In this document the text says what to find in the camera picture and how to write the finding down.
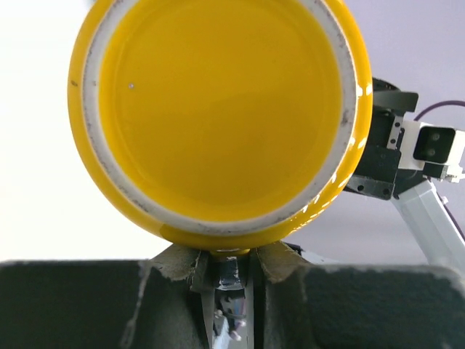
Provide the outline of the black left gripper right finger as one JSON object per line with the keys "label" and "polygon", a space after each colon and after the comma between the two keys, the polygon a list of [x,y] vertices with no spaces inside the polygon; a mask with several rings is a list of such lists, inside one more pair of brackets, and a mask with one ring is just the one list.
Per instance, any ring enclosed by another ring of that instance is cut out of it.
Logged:
{"label": "black left gripper right finger", "polygon": [[257,348],[462,348],[464,279],[431,265],[315,265],[251,253]]}

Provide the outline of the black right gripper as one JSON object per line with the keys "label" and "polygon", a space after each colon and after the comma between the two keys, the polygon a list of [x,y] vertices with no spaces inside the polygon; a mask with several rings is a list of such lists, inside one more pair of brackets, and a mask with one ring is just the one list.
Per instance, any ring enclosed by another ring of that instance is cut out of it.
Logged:
{"label": "black right gripper", "polygon": [[381,200],[400,194],[427,180],[424,162],[413,157],[424,126],[406,120],[419,95],[405,92],[382,79],[372,79],[373,110],[367,144],[344,190]]}

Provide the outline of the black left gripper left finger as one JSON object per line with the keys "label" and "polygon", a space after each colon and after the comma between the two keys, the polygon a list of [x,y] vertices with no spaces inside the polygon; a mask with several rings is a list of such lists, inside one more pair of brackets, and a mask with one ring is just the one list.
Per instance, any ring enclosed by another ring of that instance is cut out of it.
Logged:
{"label": "black left gripper left finger", "polygon": [[1,264],[3,348],[207,348],[208,254],[173,245],[151,260]]}

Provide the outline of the yellow mug black handle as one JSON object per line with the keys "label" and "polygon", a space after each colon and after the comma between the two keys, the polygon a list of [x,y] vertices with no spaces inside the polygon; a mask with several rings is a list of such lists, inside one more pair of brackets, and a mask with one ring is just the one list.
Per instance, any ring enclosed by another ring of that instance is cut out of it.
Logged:
{"label": "yellow mug black handle", "polygon": [[73,139],[132,222],[207,251],[281,240],[368,141],[368,53],[343,1],[96,1],[68,74]]}

